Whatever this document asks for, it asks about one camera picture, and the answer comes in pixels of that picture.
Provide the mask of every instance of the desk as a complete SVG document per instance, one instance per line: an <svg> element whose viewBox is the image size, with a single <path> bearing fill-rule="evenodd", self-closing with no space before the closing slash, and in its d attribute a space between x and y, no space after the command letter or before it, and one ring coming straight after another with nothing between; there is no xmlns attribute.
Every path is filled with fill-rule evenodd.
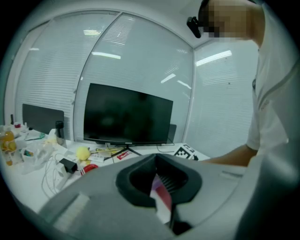
<svg viewBox="0 0 300 240"><path fill-rule="evenodd" d="M159 146L160 151L175 151L182 143L176 143L175 145L163 145ZM80 146L87 146L91 148L96 148L96 147L103 147L103 145L99 144L91 144L91 143L82 143L82 142L73 142L67 140L67 149L55 144L54 149L55 151L53 152L52 156L53 158L57 156L57 160L61 160L64 156L63 154L69 150L71 152L76 153L76 150ZM133 150L137 151L138 153L142 155L146 154L152 154L152 153L161 153L158 151L156 146L135 146L132 147ZM205 160L208 157L205 156L204 154L200 152L196 152L196 155L198 156L199 160ZM110 165L110 164L116 164L120 161L124 161L130 158L136 157L136 154L132 153L123 158L122 160L119 160L118 158L110 158L103 163L100 162L95 162L91 161L91 163L98 165L99 167ZM7 186L9 187L10 191L18 198L18 200L23 203L24 205L30 207L33 211L38 213L40 209L43 207L43 205L48 201L48 197L46 196L49 195L50 197L53 197L55 193L52 193L50 189L48 188L46 181L44 180L43 186L41 185L42 179L45 175L45 168L46 164L44 166L36 171L30 172L26 175L21 174L21 168L22 168L22 163L8 166L6 163L3 161L3 159L0 161L0 168L2 172L3 179L5 180ZM53 189L53 173L55 169L55 161L48 161L47 163L47 179L50 188ZM72 184L74 181L79 179L81 176L79 172L76 172L70 176L70 178L67 180L65 187L68 185Z"/></svg>

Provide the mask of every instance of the black monitor screen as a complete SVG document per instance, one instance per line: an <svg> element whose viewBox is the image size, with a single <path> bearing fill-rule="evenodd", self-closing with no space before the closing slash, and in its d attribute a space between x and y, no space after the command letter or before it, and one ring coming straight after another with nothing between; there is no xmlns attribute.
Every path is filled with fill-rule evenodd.
<svg viewBox="0 0 300 240"><path fill-rule="evenodd" d="M149 94L90 84L84 139L114 144L159 144L168 138L173 101Z"/></svg>
<svg viewBox="0 0 300 240"><path fill-rule="evenodd" d="M51 129L55 128L56 121L64 120L64 112L62 110L29 104L23 104L22 115L23 123L27 123L27 127L45 134L49 134Z"/></svg>

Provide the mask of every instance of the plastic bag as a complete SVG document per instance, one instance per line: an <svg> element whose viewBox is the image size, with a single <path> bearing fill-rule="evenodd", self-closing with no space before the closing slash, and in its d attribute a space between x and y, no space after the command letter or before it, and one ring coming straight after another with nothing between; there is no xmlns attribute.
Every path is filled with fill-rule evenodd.
<svg viewBox="0 0 300 240"><path fill-rule="evenodd" d="M33 156L26 156L25 151L33 153ZM43 163L50 158L53 151L53 146L50 143L44 146L42 143L33 142L27 148L23 148L21 151L24 160L22 174L28 174L42 168Z"/></svg>

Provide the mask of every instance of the monitor stand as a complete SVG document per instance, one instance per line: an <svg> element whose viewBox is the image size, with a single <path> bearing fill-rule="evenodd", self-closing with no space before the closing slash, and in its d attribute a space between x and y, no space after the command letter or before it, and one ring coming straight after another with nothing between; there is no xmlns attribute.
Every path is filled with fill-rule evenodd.
<svg viewBox="0 0 300 240"><path fill-rule="evenodd" d="M114 156L116 156L116 155L119 155L120 153L122 153L122 152L125 152L125 151L127 151L127 150L129 150L129 151L131 151L131 152L133 152L133 153L135 153L136 155L138 155L138 156L141 156L141 154L140 153L138 153L138 152L136 152L136 151L134 151L133 149L131 149L128 145L126 145L126 147L124 148L124 149L122 149L121 151L118 151L118 152L116 152L116 153L114 153L114 154L112 154L110 157L106 157L106 158L104 158L104 161L105 160L107 160L107 159L110 159L110 158L112 158L112 157L114 157Z"/></svg>

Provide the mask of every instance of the yellow ball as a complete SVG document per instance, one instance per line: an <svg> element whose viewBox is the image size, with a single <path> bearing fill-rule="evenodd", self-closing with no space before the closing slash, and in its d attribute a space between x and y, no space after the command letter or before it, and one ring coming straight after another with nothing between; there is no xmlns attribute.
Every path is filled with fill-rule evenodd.
<svg viewBox="0 0 300 240"><path fill-rule="evenodd" d="M87 147L79 147L76 151L79 160L84 161L90 157L90 150Z"/></svg>

